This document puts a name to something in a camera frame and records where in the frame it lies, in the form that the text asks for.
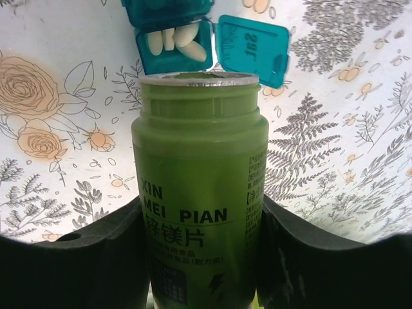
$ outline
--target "teal lid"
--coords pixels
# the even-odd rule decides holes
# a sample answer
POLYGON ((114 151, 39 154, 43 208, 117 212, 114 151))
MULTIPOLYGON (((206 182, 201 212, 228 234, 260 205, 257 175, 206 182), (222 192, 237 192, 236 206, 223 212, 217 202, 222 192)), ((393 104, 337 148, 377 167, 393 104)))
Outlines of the teal lid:
POLYGON ((257 74, 260 83, 272 88, 283 85, 290 38, 285 27, 223 15, 214 28, 225 71, 257 74))
POLYGON ((189 23, 207 15, 214 0, 121 0, 130 23, 138 29, 157 31, 189 23))

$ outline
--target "floral pattern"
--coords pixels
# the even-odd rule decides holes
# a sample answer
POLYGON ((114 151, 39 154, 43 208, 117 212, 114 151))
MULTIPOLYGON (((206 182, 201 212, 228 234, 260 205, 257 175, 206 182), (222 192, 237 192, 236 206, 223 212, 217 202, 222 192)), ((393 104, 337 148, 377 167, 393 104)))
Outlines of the floral pattern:
MULTIPOLYGON (((259 93, 271 125, 266 194, 358 241, 408 231, 412 2, 236 1, 242 17, 291 35, 284 84, 259 93)), ((72 2, 0 1, 0 234, 21 241, 56 240, 138 194, 133 29, 120 1, 72 2), (27 9, 41 18, 15 18, 27 9)))

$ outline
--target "pill organizer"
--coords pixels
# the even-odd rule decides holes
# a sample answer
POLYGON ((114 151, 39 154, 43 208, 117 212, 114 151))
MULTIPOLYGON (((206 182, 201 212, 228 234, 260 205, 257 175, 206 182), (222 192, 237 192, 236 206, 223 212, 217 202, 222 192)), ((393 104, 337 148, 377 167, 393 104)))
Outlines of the pill organizer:
POLYGON ((214 37, 218 61, 225 71, 257 74, 262 84, 272 88, 283 85, 289 60, 290 34, 286 28, 230 15, 221 16, 218 24, 213 24, 207 18, 213 0, 121 1, 136 29, 145 74, 211 69, 214 37), (159 50, 162 36, 168 36, 163 30, 172 31, 173 35, 173 29, 177 32, 179 27, 195 23, 198 27, 190 27, 197 31, 194 43, 173 46, 169 37, 170 48, 164 46, 159 50))

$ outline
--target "green bottle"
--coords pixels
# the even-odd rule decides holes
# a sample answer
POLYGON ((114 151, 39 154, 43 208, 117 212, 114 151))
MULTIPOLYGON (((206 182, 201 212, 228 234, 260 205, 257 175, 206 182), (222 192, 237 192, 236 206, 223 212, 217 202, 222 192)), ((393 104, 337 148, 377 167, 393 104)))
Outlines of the green bottle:
POLYGON ((132 124, 154 300, 159 309, 246 309, 253 301, 268 121, 259 78, 140 79, 132 124))

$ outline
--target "bottle label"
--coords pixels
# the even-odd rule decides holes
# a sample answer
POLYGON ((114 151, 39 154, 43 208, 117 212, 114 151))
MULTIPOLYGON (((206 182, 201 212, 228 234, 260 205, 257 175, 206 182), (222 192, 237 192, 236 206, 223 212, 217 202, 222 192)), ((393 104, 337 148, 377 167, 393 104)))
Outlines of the bottle label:
POLYGON ((153 296, 160 309, 248 308, 267 148, 188 160, 135 146, 153 296))

